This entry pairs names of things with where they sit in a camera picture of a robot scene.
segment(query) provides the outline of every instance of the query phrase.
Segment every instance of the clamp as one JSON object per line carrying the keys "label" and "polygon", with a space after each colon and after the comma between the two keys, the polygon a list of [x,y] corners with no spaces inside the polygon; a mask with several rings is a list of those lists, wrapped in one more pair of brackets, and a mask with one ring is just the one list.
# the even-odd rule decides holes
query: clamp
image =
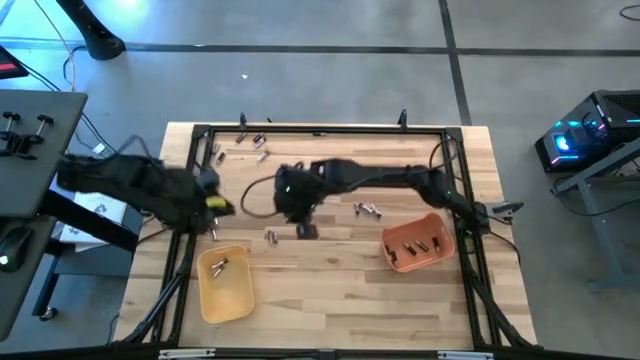
{"label": "clamp", "polygon": [[487,207],[487,216],[490,218],[499,218],[505,222],[511,222],[513,220],[513,214],[520,210],[523,206],[523,202],[510,202],[502,201],[497,203],[485,203]]}

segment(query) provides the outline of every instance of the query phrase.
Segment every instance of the table leg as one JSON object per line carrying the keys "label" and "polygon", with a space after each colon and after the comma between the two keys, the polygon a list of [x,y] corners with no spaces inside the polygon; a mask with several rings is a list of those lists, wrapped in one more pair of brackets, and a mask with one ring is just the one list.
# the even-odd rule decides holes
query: table leg
{"label": "table leg", "polygon": [[124,41],[107,29],[84,0],[56,0],[82,33],[89,55],[96,60],[110,60],[125,51]]}
{"label": "table leg", "polygon": [[129,252],[134,252],[138,245],[138,235],[55,191],[47,190],[40,211]]}

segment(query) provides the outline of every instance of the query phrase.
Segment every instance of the concrete floor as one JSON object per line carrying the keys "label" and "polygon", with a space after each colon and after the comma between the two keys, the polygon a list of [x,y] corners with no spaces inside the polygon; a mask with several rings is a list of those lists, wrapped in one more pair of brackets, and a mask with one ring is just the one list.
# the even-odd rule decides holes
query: concrete floor
{"label": "concrete floor", "polygon": [[[447,2],[458,47],[640,49],[640,23],[618,15],[634,1]],[[54,1],[41,3],[65,38],[81,40]],[[128,42],[447,46],[438,0],[87,3]],[[8,37],[56,39],[56,34],[31,1],[18,0],[0,26],[0,41]],[[37,42],[30,47],[11,51],[66,86],[61,73],[66,53],[43,50]],[[168,121],[235,121],[241,111],[249,121],[269,116],[278,122],[388,124],[406,108],[411,124],[461,124],[448,55],[143,51],[97,62],[79,51],[75,59],[77,88],[89,94],[86,113],[102,135],[117,146],[130,134],[139,134],[154,153]],[[591,91],[640,88],[638,60],[459,58],[471,123],[490,127],[505,195],[526,203],[517,214],[514,235],[538,340],[549,349],[640,357],[635,335],[640,330],[640,293],[588,292],[585,281],[604,275],[593,229],[588,219],[567,212],[548,186],[540,186],[549,179],[533,150],[534,141]],[[2,81],[0,87],[43,88],[33,78]],[[96,143],[86,129],[81,127],[80,134]],[[75,142],[71,149],[85,152]],[[104,343],[126,280],[63,278],[53,299],[62,314],[43,324],[29,316],[42,270],[25,302],[27,309],[10,338],[0,343],[0,352]]]}

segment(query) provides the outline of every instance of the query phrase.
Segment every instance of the orange plastic bin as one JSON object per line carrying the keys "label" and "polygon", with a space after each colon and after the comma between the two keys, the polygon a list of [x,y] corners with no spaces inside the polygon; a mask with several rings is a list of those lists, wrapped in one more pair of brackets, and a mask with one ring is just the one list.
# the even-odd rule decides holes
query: orange plastic bin
{"label": "orange plastic bin", "polygon": [[[408,272],[451,257],[456,252],[456,243],[449,234],[442,218],[435,213],[427,214],[422,219],[382,230],[382,253],[389,266],[398,272]],[[437,239],[440,251],[436,251],[433,239]],[[424,252],[415,243],[420,241],[429,251]],[[416,252],[413,256],[404,244],[410,245]],[[386,250],[395,251],[397,267]]]}

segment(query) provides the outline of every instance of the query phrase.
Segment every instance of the metal frame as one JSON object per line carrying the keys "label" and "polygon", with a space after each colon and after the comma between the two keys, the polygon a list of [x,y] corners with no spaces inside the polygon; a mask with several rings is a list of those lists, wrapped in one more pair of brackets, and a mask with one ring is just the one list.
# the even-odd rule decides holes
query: metal frame
{"label": "metal frame", "polygon": [[[198,145],[202,137],[206,137],[208,146],[205,147],[202,164],[206,166],[209,162],[205,159],[211,158],[211,144],[216,132],[239,132],[238,126],[232,125],[195,125],[192,131],[191,145],[189,148],[189,156],[187,159],[187,168],[193,169],[196,164]],[[456,140],[456,151],[458,153],[458,161],[462,175],[462,183],[464,185],[465,196],[473,201],[473,189],[469,168],[467,165],[466,155],[464,152],[464,141],[462,131],[458,127],[439,127],[439,128],[411,128],[406,126],[406,115],[401,117],[398,126],[390,125],[389,127],[341,127],[341,126],[264,126],[249,125],[248,132],[272,132],[272,133],[308,133],[309,135],[317,134],[413,134],[413,135],[433,135],[438,136],[441,141]],[[445,171],[451,184],[454,184],[452,155],[449,146],[442,146],[443,160],[445,162]],[[519,337],[517,331],[509,324],[506,316],[501,312],[498,305],[493,301],[491,289],[488,283],[486,259],[484,258],[484,250],[482,240],[477,233],[471,234],[473,245],[476,253],[476,261],[478,272],[473,269],[469,259],[466,234],[464,231],[464,223],[458,217],[454,217],[456,228],[456,240],[459,247],[459,260],[462,268],[462,280],[465,290],[465,298],[467,302],[467,311],[469,315],[469,326],[471,328],[471,337],[474,352],[444,352],[437,350],[355,350],[355,349],[274,349],[274,348],[214,348],[200,349],[209,357],[228,358],[228,359],[283,359],[283,358],[313,358],[318,360],[335,360],[339,358],[421,358],[421,359],[438,359],[448,358],[455,359],[570,359],[570,360],[614,360],[617,358],[563,353],[556,351],[543,350],[541,347],[532,346],[524,339]],[[179,285],[179,292],[176,301],[174,319],[171,327],[171,333],[167,340],[161,340],[161,328],[164,323],[155,322],[155,329],[150,343],[140,343],[144,335],[134,337],[132,342],[116,341],[105,346],[85,347],[76,349],[62,349],[52,351],[25,352],[0,355],[0,359],[26,360],[26,359],[157,359],[159,355],[169,356],[172,351],[180,351],[179,338],[182,328],[182,320],[185,310],[186,295],[189,284],[189,273],[193,262],[195,252],[197,234],[189,234],[184,260],[186,261],[186,273],[183,274]],[[174,233],[171,237],[169,253],[167,255],[167,263],[165,268],[166,282],[173,274],[175,268],[175,259],[181,241],[181,234]],[[491,335],[491,344],[487,344],[480,331],[480,323],[478,319],[478,311],[475,302],[475,295],[478,295],[485,304],[487,317],[490,319],[489,331]],[[164,311],[166,303],[171,294],[164,294],[165,302],[159,315],[164,319]],[[500,331],[509,340],[512,347],[505,347],[500,344]]]}
{"label": "metal frame", "polygon": [[[600,176],[609,173],[610,171],[623,166],[624,164],[636,159],[640,156],[640,138],[633,140],[623,146],[622,148],[614,151],[606,156],[604,159],[596,162],[581,172],[573,175],[566,181],[554,186],[551,191],[556,197],[560,197],[563,194],[578,189],[582,199],[584,201],[585,209],[589,214],[595,214],[602,211],[599,209],[591,192],[591,183],[599,179]],[[607,182],[625,182],[625,181],[638,181],[638,179],[628,177],[607,177]],[[640,274],[628,274],[625,273],[620,264],[620,255],[618,250],[613,246],[609,232],[605,225],[605,219],[603,216],[591,216],[591,224],[595,229],[596,238],[605,255],[608,263],[608,276],[601,281],[588,281],[587,286],[591,291],[600,291],[607,288],[623,287],[623,286],[640,286]]]}

